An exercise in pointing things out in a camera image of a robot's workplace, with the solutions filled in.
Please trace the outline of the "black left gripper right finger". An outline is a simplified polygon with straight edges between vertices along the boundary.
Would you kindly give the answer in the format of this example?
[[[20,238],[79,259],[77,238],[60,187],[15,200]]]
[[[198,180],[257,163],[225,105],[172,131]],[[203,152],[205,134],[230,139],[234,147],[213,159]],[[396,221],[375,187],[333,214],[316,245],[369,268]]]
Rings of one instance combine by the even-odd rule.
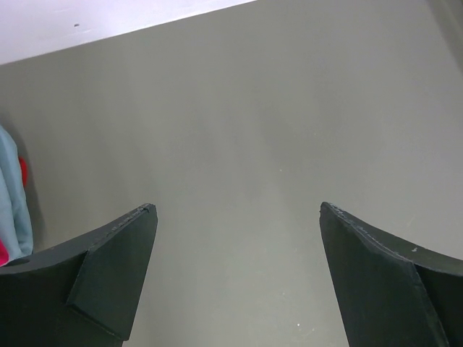
[[[350,346],[461,346],[462,261],[320,206],[320,232]]]

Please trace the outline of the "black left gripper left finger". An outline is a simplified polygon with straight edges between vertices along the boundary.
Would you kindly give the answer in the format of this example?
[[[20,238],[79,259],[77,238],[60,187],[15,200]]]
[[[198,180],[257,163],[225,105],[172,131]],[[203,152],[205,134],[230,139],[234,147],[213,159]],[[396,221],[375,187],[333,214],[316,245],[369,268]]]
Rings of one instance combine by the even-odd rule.
[[[1,267],[2,346],[122,346],[129,340],[156,237],[144,204]]]

